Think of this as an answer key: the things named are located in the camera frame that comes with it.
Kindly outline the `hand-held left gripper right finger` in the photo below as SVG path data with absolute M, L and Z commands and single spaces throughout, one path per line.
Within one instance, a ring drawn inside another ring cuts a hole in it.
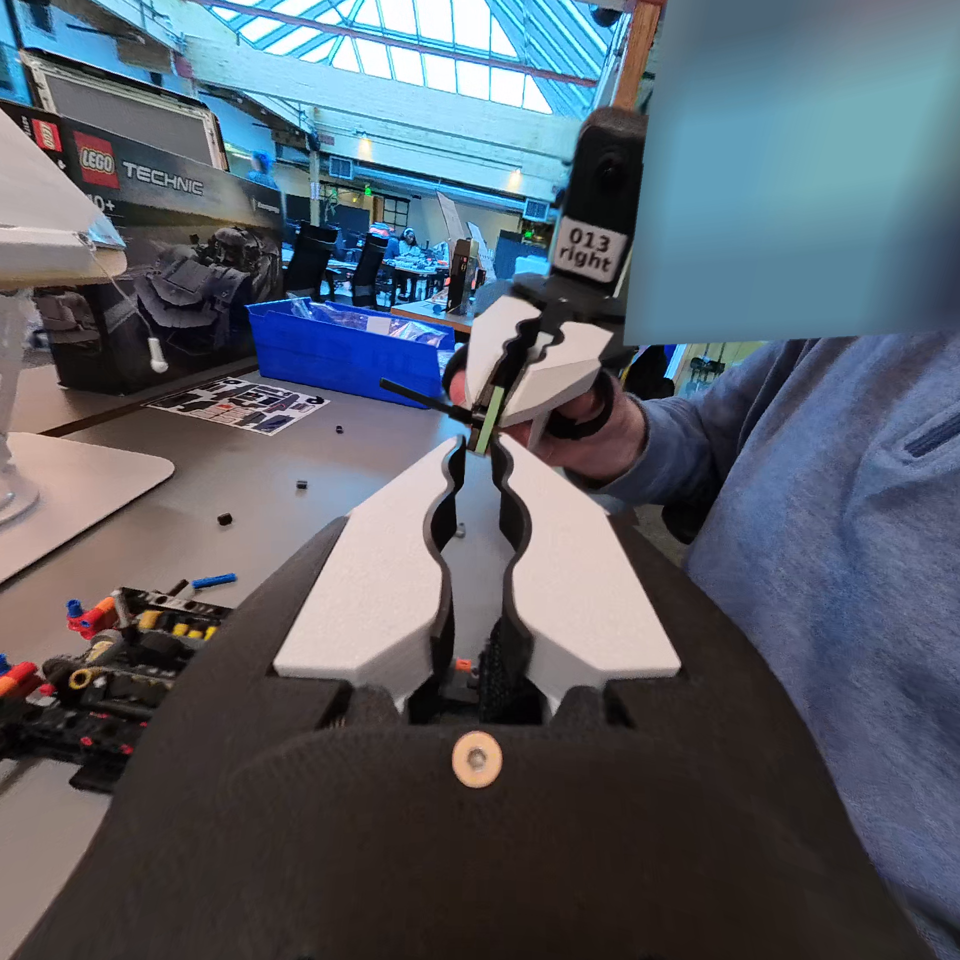
M 558 711 L 570 690 L 676 677 L 681 660 L 606 511 L 515 439 L 495 442 L 504 657 Z

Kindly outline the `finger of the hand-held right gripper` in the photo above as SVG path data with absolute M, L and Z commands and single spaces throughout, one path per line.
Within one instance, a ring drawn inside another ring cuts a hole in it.
M 502 295 L 474 318 L 465 363 L 463 405 L 471 412 L 486 410 L 484 397 L 505 386 L 508 412 L 542 412 L 534 371 L 545 357 L 542 306 L 517 295 Z
M 592 323 L 564 323 L 554 342 L 539 347 L 507 393 L 499 416 L 502 428 L 545 422 L 565 403 L 594 384 L 613 330 Z

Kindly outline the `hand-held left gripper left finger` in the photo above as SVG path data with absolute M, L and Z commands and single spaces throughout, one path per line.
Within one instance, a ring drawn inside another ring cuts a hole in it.
M 457 529 L 466 440 L 444 440 L 346 517 L 272 662 L 284 678 L 390 694 L 399 713 L 451 662 L 454 612 L 443 548 Z

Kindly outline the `partly built lego car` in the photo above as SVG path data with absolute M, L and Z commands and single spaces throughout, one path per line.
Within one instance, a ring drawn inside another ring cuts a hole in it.
M 202 780 L 297 736 L 349 724 L 357 689 L 384 680 L 282 678 L 280 645 L 304 587 L 263 583 L 239 607 L 123 588 L 128 631 L 112 611 L 78 654 L 2 674 L 2 760 L 53 761 L 69 785 L 112 794 L 145 747 L 160 768 L 185 762 Z

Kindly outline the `person's right forearm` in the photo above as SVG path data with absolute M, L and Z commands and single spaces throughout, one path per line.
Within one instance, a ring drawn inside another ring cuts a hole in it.
M 809 405 L 835 354 L 828 339 L 772 343 L 690 399 L 629 399 L 644 438 L 617 440 L 626 466 L 593 485 L 632 506 L 708 512 L 731 477 L 749 489 L 763 480 L 762 465 L 805 456 L 821 426 Z

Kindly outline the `lego sticker sheet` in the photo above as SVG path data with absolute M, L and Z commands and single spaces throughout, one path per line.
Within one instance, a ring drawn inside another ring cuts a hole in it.
M 163 395 L 147 407 L 273 437 L 329 404 L 319 395 L 226 377 Z

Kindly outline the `black lego set box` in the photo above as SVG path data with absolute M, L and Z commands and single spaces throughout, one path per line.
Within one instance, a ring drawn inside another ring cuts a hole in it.
M 255 354 L 247 307 L 282 294 L 282 193 L 96 126 L 2 101 L 2 112 L 111 222 L 116 276 L 169 364 L 150 366 L 147 331 L 107 281 L 37 287 L 59 384 L 125 396 Z

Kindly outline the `person's right hand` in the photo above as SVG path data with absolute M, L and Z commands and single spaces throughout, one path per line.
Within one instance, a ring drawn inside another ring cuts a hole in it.
M 458 350 L 443 375 L 443 387 L 454 405 L 466 402 L 466 349 Z M 546 428 L 536 445 L 530 440 L 533 422 L 522 422 L 506 429 L 519 444 L 531 450 L 552 468 L 585 478 L 587 486 L 603 487 L 630 471 L 646 447 L 648 423 L 642 405 L 626 393 L 617 378 L 602 370 L 597 383 L 605 382 L 610 398 L 609 417 L 595 434 L 580 438 L 557 438 Z M 601 388 L 594 385 L 558 408 L 558 413 L 576 424 L 591 422 L 605 406 Z

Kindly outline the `clear plastic bag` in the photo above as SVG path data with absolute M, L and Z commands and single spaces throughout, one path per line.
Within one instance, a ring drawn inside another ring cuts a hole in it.
M 394 339 L 426 344 L 441 351 L 452 351 L 457 346 L 453 329 L 420 319 L 336 302 L 316 302 L 309 297 L 287 297 L 280 303 L 289 307 L 295 317 L 305 320 L 388 335 Z

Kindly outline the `blue parts bin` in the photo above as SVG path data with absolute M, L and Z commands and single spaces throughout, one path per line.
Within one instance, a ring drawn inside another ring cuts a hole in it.
M 457 346 L 440 350 L 299 318 L 282 306 L 284 300 L 246 307 L 262 376 L 414 409 L 424 406 L 381 390 L 380 378 L 430 398 L 443 396 L 443 372 Z

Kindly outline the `black office chair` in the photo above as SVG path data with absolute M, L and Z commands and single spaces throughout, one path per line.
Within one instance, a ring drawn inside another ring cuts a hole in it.
M 389 237 L 372 231 L 365 236 L 364 246 L 350 281 L 354 307 L 377 306 L 378 273 L 389 245 Z
M 287 297 L 309 297 L 318 302 L 333 257 L 340 228 L 337 224 L 298 224 L 292 258 L 284 271 L 283 292 Z

